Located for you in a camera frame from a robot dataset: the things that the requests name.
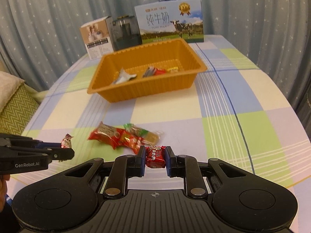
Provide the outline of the long red snack packet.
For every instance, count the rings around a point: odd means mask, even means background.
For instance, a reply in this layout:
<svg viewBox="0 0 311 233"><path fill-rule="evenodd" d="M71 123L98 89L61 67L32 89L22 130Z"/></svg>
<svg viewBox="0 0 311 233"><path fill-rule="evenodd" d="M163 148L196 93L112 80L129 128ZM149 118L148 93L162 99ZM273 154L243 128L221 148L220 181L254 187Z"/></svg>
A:
<svg viewBox="0 0 311 233"><path fill-rule="evenodd" d="M116 128L100 122L100 124L90 133L88 140L97 140L110 145L113 149L117 147L127 147L137 155L140 147L144 145L143 138L130 133L122 128Z"/></svg>

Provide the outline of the green clear candy packet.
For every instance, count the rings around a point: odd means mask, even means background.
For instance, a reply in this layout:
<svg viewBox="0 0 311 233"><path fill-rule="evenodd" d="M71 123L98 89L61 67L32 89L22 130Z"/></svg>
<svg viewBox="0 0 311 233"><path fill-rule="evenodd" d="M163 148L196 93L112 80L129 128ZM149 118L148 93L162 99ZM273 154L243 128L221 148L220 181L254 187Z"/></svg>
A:
<svg viewBox="0 0 311 233"><path fill-rule="evenodd" d="M129 133L141 137L143 139L143 143L148 146L157 145L163 135L162 131L149 131L132 123L124 124L123 127Z"/></svg>

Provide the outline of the small red foil candy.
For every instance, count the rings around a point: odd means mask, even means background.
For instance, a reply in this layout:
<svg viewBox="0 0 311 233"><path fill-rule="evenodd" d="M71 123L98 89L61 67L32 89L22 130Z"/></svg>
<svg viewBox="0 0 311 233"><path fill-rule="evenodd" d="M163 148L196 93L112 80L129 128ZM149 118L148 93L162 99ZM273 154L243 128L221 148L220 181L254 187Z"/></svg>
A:
<svg viewBox="0 0 311 233"><path fill-rule="evenodd" d="M61 142L61 159L60 161L70 160L74 157L71 139L73 136L66 134Z"/></svg>

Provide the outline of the white silver snack wrapper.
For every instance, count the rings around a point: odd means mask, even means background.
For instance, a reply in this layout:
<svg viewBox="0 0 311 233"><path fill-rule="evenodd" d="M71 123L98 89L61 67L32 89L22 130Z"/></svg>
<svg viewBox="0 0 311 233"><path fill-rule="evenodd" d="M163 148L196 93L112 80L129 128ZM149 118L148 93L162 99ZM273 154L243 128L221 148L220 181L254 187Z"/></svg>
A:
<svg viewBox="0 0 311 233"><path fill-rule="evenodd" d="M137 74L128 74L123 68L121 69L118 78L113 81L113 85L118 85L118 84L122 84L125 82L130 81L131 79L134 79L137 77Z"/></svg>

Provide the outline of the yellow green candy packet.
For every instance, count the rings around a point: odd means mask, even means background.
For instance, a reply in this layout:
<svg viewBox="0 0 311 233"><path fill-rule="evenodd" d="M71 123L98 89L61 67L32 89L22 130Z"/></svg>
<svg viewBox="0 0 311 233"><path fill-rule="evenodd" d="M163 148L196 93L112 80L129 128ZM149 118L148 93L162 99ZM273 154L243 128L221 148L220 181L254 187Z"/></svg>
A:
<svg viewBox="0 0 311 233"><path fill-rule="evenodd" d="M180 67L171 67L166 69L167 73L178 73L178 72L182 72L182 69Z"/></svg>

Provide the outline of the red double-happiness candy packet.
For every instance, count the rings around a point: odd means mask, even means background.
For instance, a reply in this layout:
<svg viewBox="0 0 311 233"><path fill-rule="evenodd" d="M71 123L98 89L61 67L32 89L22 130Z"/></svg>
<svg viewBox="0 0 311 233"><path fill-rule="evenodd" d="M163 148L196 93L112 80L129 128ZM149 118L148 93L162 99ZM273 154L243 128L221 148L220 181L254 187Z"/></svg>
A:
<svg viewBox="0 0 311 233"><path fill-rule="evenodd" d="M166 74L166 73L167 73L166 70L163 70L163 69L160 69L160 68L155 68L154 72L153 72L154 75L163 75L163 74Z"/></svg>

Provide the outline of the clear grey snack packet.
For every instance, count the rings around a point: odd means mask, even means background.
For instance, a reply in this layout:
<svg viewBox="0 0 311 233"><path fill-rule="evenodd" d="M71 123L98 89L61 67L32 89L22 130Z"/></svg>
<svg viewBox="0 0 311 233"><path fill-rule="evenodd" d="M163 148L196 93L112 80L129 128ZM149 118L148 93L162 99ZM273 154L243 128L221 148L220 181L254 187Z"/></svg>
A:
<svg viewBox="0 0 311 233"><path fill-rule="evenodd" d="M153 76L155 73L156 73L156 68L153 66L150 66L146 69L142 77L143 78L150 77L150 76Z"/></svg>

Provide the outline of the green patterned sofa cushion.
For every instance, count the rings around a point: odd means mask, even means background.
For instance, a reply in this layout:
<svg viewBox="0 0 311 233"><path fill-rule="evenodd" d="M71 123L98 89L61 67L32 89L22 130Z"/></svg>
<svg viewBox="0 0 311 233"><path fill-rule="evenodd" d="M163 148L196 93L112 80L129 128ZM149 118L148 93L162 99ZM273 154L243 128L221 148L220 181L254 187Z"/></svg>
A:
<svg viewBox="0 0 311 233"><path fill-rule="evenodd" d="M25 81L1 71L1 133L21 135L47 91L36 91Z"/></svg>

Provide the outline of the checkered tablecloth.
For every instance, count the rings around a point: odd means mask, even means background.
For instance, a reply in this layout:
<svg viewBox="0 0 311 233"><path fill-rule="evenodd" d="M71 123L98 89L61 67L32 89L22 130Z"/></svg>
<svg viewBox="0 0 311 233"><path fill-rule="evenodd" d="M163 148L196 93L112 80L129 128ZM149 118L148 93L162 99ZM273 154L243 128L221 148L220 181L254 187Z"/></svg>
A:
<svg viewBox="0 0 311 233"><path fill-rule="evenodd" d="M9 196L91 158L113 161L130 154L88 137L99 123L133 123L159 131L160 144L176 154L201 162L220 158L287 187L302 203L310 200L310 141L279 88L222 36L206 36L192 48L208 69L190 88L118 103L86 92L98 61L78 60L50 88L23 132L45 142L72 135L74 158L13 175Z"/></svg>

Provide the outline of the orange plastic tray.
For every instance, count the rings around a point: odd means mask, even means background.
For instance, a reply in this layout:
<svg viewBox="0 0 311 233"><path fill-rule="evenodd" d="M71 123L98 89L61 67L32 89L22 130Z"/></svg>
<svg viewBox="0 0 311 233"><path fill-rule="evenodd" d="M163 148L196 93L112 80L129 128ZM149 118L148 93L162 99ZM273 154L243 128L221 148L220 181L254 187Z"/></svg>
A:
<svg viewBox="0 0 311 233"><path fill-rule="evenodd" d="M166 70L180 67L182 72L153 75L143 78L150 66ZM121 69L137 77L113 85ZM143 44L102 57L87 89L88 94L99 94L110 103L133 98L183 90L192 86L196 76L207 66L182 38Z"/></svg>

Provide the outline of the blue star curtain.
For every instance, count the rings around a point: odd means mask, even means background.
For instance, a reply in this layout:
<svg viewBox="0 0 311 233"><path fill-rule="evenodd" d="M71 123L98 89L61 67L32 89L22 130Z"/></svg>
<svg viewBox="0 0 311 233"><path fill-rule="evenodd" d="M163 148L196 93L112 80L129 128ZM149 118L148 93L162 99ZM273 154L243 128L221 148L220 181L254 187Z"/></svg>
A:
<svg viewBox="0 0 311 233"><path fill-rule="evenodd" d="M160 0L1 0L1 68L49 89L86 50L79 27ZM201 0L204 32L266 72L310 129L310 0Z"/></svg>

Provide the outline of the white product box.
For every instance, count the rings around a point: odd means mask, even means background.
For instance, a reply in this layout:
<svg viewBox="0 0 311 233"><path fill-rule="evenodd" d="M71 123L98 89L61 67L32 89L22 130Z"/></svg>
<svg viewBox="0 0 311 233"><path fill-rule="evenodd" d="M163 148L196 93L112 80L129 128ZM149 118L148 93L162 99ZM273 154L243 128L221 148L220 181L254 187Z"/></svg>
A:
<svg viewBox="0 0 311 233"><path fill-rule="evenodd" d="M98 59L114 52L111 41L112 17L105 16L79 28L89 59Z"/></svg>

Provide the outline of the blue milk carton box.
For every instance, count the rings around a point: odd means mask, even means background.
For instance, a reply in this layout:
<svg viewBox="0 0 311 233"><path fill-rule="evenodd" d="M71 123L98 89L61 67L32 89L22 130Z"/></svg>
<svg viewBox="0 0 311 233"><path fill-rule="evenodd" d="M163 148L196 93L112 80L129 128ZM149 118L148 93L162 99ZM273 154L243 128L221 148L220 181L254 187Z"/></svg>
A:
<svg viewBox="0 0 311 233"><path fill-rule="evenodd" d="M204 41L201 0L167 0L135 7L142 43L183 38Z"/></svg>

